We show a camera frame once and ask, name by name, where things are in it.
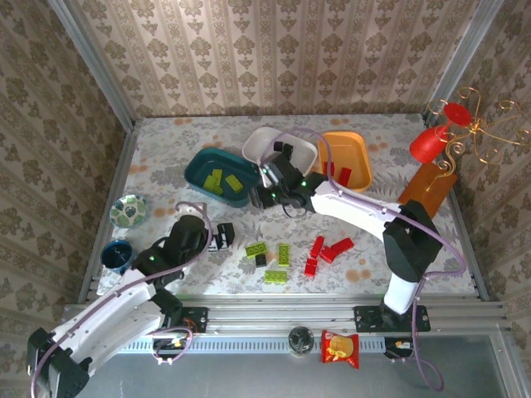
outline white bowl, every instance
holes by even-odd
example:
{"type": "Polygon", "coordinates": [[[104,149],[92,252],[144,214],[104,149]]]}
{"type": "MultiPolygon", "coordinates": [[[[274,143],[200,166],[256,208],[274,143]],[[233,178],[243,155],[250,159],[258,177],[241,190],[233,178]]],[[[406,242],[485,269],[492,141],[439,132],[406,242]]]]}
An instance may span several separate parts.
{"type": "MultiPolygon", "coordinates": [[[[243,145],[241,154],[249,162],[259,164],[264,151],[266,157],[274,152],[273,143],[268,148],[267,145],[281,133],[281,131],[271,127],[260,127],[256,129],[243,145]]],[[[308,174],[317,158],[317,148],[315,145],[291,134],[284,134],[278,141],[293,146],[293,154],[290,160],[291,164],[298,168],[304,176],[308,174]]],[[[264,176],[262,176],[262,180],[267,187],[270,185],[269,180],[264,178],[264,176]]]]}

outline red lego brick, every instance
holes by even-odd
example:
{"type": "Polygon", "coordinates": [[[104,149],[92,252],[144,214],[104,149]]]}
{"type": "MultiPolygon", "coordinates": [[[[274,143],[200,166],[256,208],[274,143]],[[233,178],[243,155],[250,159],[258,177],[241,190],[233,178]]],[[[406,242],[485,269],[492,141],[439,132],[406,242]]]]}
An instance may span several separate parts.
{"type": "Polygon", "coordinates": [[[332,261],[334,261],[334,259],[339,255],[339,253],[336,253],[335,251],[333,251],[331,248],[329,248],[328,246],[325,246],[321,252],[319,253],[319,256],[321,257],[321,259],[323,259],[324,261],[326,261],[327,263],[329,264],[332,264],[332,261]]]}
{"type": "Polygon", "coordinates": [[[331,245],[330,249],[340,255],[341,253],[344,253],[345,251],[352,249],[353,247],[354,242],[352,242],[350,238],[345,238],[343,240],[340,240],[338,243],[331,245]]]}
{"type": "Polygon", "coordinates": [[[316,259],[319,256],[319,252],[321,251],[321,248],[323,247],[324,243],[324,236],[318,236],[315,238],[314,245],[312,246],[312,250],[309,253],[309,256],[312,259],[316,259]]]}
{"type": "MultiPolygon", "coordinates": [[[[323,173],[324,175],[328,175],[328,173],[326,172],[326,165],[328,164],[328,162],[323,162],[323,173]]],[[[335,168],[334,168],[334,162],[331,162],[330,163],[330,171],[332,173],[332,175],[334,175],[334,172],[335,172],[335,168]]]]}
{"type": "Polygon", "coordinates": [[[339,174],[339,185],[346,187],[348,185],[348,179],[350,178],[351,169],[342,167],[341,174],[339,174]]]}
{"type": "Polygon", "coordinates": [[[315,272],[317,272],[317,260],[307,259],[306,268],[304,268],[304,275],[313,278],[315,276],[315,272]]]}

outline blue container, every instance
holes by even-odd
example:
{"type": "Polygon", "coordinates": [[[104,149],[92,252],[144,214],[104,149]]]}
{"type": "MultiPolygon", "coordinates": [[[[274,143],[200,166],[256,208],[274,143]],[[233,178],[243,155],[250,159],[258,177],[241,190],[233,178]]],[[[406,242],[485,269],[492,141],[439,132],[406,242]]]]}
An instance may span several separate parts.
{"type": "Polygon", "coordinates": [[[256,187],[260,181],[254,163],[217,148],[205,148],[199,151],[186,167],[184,178],[196,191],[236,208],[249,203],[249,190],[256,187]],[[211,175],[215,168],[223,170],[221,184],[223,193],[220,196],[202,187],[207,176],[211,175]],[[234,174],[243,185],[243,189],[238,193],[235,193],[225,181],[225,178],[231,174],[234,174]]]}
{"type": "Polygon", "coordinates": [[[113,240],[101,251],[101,264],[109,271],[123,275],[133,264],[135,253],[127,240],[113,240]]]}

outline blue cup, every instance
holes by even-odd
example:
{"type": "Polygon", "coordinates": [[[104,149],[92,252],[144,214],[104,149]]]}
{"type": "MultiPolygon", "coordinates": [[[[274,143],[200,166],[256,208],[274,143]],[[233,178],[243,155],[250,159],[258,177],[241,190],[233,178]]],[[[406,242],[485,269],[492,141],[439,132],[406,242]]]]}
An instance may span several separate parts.
{"type": "Polygon", "coordinates": [[[113,240],[101,251],[101,264],[109,271],[123,275],[133,264],[135,256],[127,240],[113,240]]]}

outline white table surface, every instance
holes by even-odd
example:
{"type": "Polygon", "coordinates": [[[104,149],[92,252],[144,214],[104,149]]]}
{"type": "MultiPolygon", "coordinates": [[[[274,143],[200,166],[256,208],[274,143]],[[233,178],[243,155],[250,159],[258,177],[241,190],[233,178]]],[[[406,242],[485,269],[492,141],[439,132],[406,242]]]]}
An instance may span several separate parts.
{"type": "MultiPolygon", "coordinates": [[[[194,191],[184,181],[184,169],[194,155],[214,146],[241,155],[241,147],[255,129],[270,126],[316,140],[309,130],[348,130],[360,133],[368,146],[373,184],[366,195],[396,201],[420,164],[408,151],[410,142],[424,130],[417,114],[309,115],[256,117],[202,117],[146,119],[139,124],[137,146],[124,193],[138,193],[149,202],[149,218],[134,229],[115,229],[113,239],[126,239],[137,250],[148,248],[167,236],[177,220],[177,201],[204,202],[214,225],[232,222],[236,239],[229,250],[208,253],[190,267],[181,281],[167,289],[176,294],[384,294],[390,278],[383,243],[355,226],[331,217],[308,214],[302,219],[286,217],[280,206],[264,211],[251,204],[236,209],[194,191]],[[304,275],[304,264],[317,235],[325,244],[350,237],[355,246],[331,265],[319,261],[314,279],[304,275]],[[269,264],[256,268],[246,258],[245,247],[264,241],[270,252],[269,264]],[[266,269],[282,269],[276,263],[276,246],[290,244],[291,266],[288,283],[265,284],[266,269]]],[[[460,249],[448,200],[434,217],[439,232],[460,249]]],[[[456,260],[442,250],[429,270],[454,269],[456,260]]],[[[119,276],[103,269],[98,294],[103,294],[119,276]]],[[[456,278],[439,278],[426,284],[426,293],[475,294],[469,273],[456,278]]]]}

